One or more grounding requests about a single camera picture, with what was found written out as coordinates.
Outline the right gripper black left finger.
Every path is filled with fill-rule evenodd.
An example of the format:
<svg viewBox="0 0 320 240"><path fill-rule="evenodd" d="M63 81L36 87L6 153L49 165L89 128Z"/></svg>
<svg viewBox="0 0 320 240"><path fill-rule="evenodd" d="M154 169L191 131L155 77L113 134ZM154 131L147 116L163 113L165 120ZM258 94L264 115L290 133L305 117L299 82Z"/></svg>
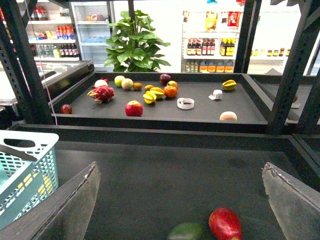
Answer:
<svg viewBox="0 0 320 240"><path fill-rule="evenodd" d="M100 171L92 162L0 231L2 240L82 240L95 208Z"/></svg>

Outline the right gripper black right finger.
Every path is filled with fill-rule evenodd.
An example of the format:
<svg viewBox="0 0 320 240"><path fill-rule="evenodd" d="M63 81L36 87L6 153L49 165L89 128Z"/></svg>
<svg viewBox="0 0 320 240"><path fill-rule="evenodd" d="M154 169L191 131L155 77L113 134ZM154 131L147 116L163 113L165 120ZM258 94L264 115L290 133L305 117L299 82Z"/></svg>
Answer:
<svg viewBox="0 0 320 240"><path fill-rule="evenodd" d="M269 205L287 240L320 238L320 193L271 162L262 170Z"/></svg>

